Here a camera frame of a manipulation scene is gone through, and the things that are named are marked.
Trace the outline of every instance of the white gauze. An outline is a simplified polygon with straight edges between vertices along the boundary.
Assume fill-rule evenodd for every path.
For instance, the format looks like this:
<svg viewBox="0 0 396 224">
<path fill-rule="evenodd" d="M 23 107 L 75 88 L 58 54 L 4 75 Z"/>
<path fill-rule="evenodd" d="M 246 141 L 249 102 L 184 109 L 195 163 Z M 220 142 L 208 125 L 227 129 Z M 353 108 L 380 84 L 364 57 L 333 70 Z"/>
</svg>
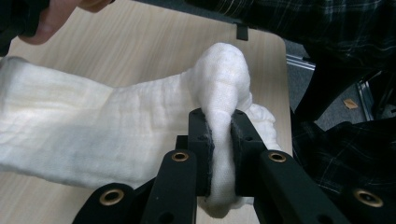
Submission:
<svg viewBox="0 0 396 224">
<path fill-rule="evenodd" d="M 234 193 L 231 114 L 247 113 L 264 144 L 276 143 L 274 116 L 252 104 L 248 67 L 239 49 L 216 44 L 188 71 L 126 88 L 36 66 L 0 62 L 0 170 L 99 188 L 138 188 L 153 178 L 177 135 L 201 107 L 214 139 L 211 195 L 200 205 L 224 217 L 243 204 Z"/>
</svg>

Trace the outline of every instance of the finger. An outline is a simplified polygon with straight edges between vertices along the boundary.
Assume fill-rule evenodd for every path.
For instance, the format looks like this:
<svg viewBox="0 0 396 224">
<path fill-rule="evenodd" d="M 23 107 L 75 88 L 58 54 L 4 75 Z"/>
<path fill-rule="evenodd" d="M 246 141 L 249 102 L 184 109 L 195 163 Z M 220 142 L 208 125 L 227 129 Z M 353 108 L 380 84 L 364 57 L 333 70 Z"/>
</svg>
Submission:
<svg viewBox="0 0 396 224">
<path fill-rule="evenodd" d="M 78 7 L 90 11 L 90 12 L 98 12 L 110 4 L 111 0 L 82 0 Z"/>
<path fill-rule="evenodd" d="M 35 36 L 20 36 L 29 44 L 43 44 L 47 42 L 67 21 L 73 10 L 81 0 L 51 0 L 49 7 L 40 14 L 40 22 Z"/>
</svg>

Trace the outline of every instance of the beige tabletop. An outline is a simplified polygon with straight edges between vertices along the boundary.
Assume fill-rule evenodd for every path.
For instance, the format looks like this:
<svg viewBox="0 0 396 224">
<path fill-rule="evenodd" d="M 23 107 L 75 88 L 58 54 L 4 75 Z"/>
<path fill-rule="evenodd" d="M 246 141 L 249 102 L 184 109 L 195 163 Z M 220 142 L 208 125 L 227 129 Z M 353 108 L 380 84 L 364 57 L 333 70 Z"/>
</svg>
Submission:
<svg viewBox="0 0 396 224">
<path fill-rule="evenodd" d="M 236 25 L 168 9 L 118 0 L 97 14 L 75 11 L 45 45 L 14 40 L 9 55 L 88 77 L 108 86 L 129 86 L 179 74 L 217 42 L 245 54 L 255 104 L 276 117 L 277 142 L 291 153 L 285 46 L 278 36 L 249 30 L 237 40 Z M 0 223 L 71 223 L 93 189 L 82 189 L 12 173 L 0 173 Z M 252 206 L 224 219 L 198 210 L 197 223 L 258 223 Z"/>
</svg>

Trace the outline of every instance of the gauze-wrapped object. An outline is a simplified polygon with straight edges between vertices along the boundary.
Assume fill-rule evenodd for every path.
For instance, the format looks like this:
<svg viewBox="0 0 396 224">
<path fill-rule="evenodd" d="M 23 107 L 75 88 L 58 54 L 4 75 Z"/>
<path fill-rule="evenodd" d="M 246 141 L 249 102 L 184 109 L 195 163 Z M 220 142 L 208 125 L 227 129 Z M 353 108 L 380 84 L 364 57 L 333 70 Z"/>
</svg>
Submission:
<svg viewBox="0 0 396 224">
<path fill-rule="evenodd" d="M 98 188 L 137 188 L 154 177 L 177 135 L 201 107 L 214 139 L 211 195 L 200 205 L 224 217 L 243 204 L 234 194 L 231 114 L 245 111 L 264 144 L 276 143 L 274 116 L 254 105 L 243 54 L 227 44 L 208 49 L 186 72 L 126 88 L 39 67 L 0 62 L 0 170 Z"/>
</svg>

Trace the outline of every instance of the brass grommet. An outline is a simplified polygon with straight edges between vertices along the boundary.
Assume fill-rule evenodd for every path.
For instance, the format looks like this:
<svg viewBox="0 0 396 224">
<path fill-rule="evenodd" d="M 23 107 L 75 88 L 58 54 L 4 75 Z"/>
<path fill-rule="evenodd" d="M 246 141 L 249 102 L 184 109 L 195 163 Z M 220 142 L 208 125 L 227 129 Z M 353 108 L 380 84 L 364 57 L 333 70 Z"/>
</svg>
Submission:
<svg viewBox="0 0 396 224">
<path fill-rule="evenodd" d="M 355 189 L 353 190 L 353 195 L 359 202 L 372 207 L 382 207 L 384 205 L 380 197 L 365 189 Z"/>
<path fill-rule="evenodd" d="M 280 153 L 277 152 L 271 152 L 270 154 L 268 154 L 268 157 L 272 160 L 272 161 L 276 161 L 276 162 L 284 162 L 286 161 L 286 157 Z"/>
<path fill-rule="evenodd" d="M 176 152 L 172 155 L 174 161 L 186 161 L 189 158 L 189 154 L 185 152 Z"/>
<path fill-rule="evenodd" d="M 109 189 L 105 191 L 99 199 L 99 202 L 104 206 L 110 206 L 119 203 L 124 196 L 124 192 L 120 189 Z"/>
</svg>

